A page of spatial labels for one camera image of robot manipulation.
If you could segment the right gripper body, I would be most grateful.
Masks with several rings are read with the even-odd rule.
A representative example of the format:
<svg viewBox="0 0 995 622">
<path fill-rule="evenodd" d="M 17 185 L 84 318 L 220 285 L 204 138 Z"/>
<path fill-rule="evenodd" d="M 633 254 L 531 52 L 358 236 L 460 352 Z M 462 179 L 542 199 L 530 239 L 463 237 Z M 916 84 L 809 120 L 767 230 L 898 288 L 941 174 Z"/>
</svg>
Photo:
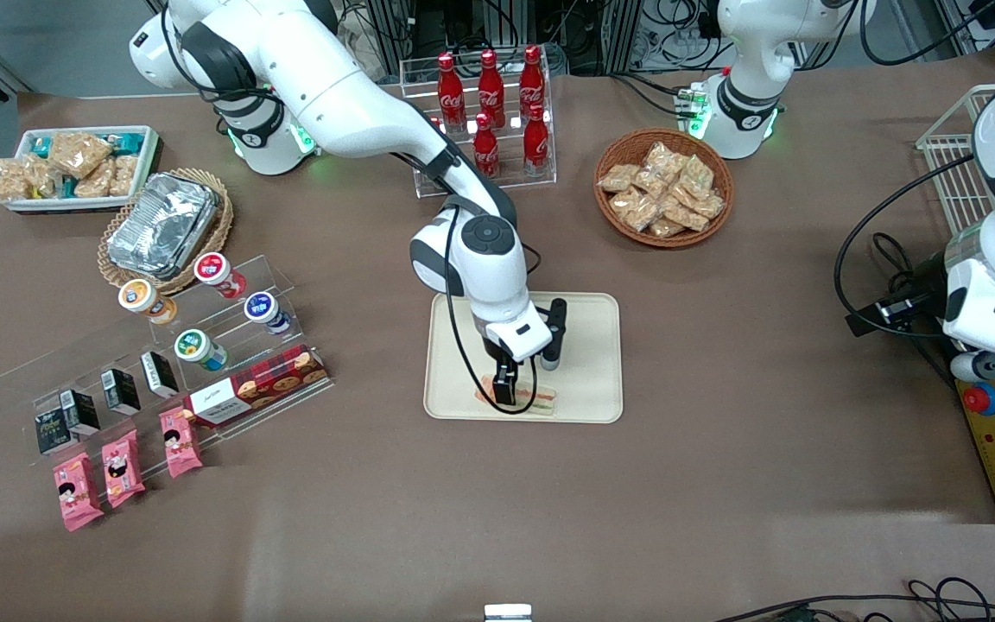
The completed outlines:
<svg viewBox="0 0 995 622">
<path fill-rule="evenodd" d="M 535 303 L 529 303 L 510 319 L 481 319 L 480 334 L 483 339 L 500 344 L 508 353 L 508 361 L 518 364 L 541 353 L 553 342 L 553 332 Z"/>
</svg>

